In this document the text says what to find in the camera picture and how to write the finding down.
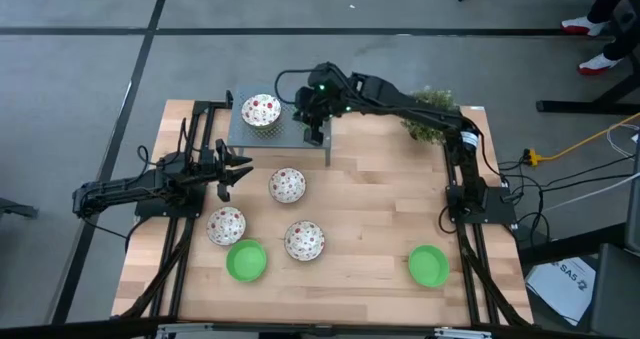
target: green plant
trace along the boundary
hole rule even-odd
[[[433,90],[426,87],[424,90],[412,93],[411,96],[417,101],[429,103],[438,109],[452,110],[456,108],[451,90]],[[444,141],[444,136],[441,131],[432,129],[416,121],[404,119],[402,126],[407,128],[409,135],[417,141],[431,144],[442,143]]]

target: white bowl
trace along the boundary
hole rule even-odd
[[[293,203],[302,198],[307,189],[304,175],[293,168],[282,168],[269,179],[269,193],[280,203]]]
[[[299,221],[287,229],[284,235],[284,248],[296,260],[313,260],[324,249],[324,233],[313,222]]]
[[[242,119],[255,128],[266,128],[280,117],[280,101],[268,94],[258,94],[242,104]]]
[[[242,237],[247,227],[244,215],[234,207],[216,210],[207,222],[207,235],[218,245],[231,245]]]

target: gray floor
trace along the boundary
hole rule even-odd
[[[161,27],[556,28],[592,0],[167,0]],[[146,27],[155,0],[0,0],[0,26]],[[0,327],[46,322],[79,222],[70,194],[93,180],[125,94],[139,36],[0,36],[0,196],[41,208],[36,221],[0,222]],[[540,99],[584,101],[631,70],[626,62],[593,78],[576,65],[606,39],[188,36],[156,37],[120,150],[114,178],[140,170],[139,144],[152,148],[167,99],[217,99],[241,84],[271,84],[282,69],[334,61],[382,76],[400,89],[450,89],[460,104],[484,105],[500,160],[523,148],[552,154],[599,131],[614,116],[549,115]],[[301,85],[292,76],[284,87]],[[639,93],[629,100],[637,100]],[[616,132],[631,148],[629,133]],[[617,158],[600,139],[529,174],[546,182]],[[630,164],[603,171],[625,173]],[[598,188],[571,188],[547,205]],[[622,221],[628,187],[549,213],[554,237]],[[535,195],[525,197],[521,214]],[[133,207],[111,208],[100,224],[125,232]],[[119,238],[97,232],[70,320],[106,318],[123,260]]]

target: green bowl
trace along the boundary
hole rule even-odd
[[[409,255],[409,272],[418,284],[437,287],[449,277],[449,260],[433,245],[421,245]]]
[[[266,267],[267,253],[255,240],[241,240],[227,254],[227,271],[237,281],[254,281]]]

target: bowl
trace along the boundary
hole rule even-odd
[[[268,128],[280,117],[280,101],[269,94],[258,94],[242,104],[242,119],[254,128]]]
[[[418,284],[438,287],[449,277],[449,260],[433,245],[421,245],[409,255],[409,272]]]
[[[324,233],[313,222],[299,221],[287,229],[284,235],[284,248],[293,259],[313,260],[324,249]]]
[[[216,210],[207,222],[207,235],[218,245],[231,245],[242,237],[247,227],[244,215],[234,207]]]
[[[235,243],[227,254],[227,271],[235,280],[258,279],[267,267],[267,253],[260,243],[246,239]]]
[[[294,203],[304,195],[307,182],[304,175],[293,168],[282,168],[269,179],[269,193],[280,203]]]

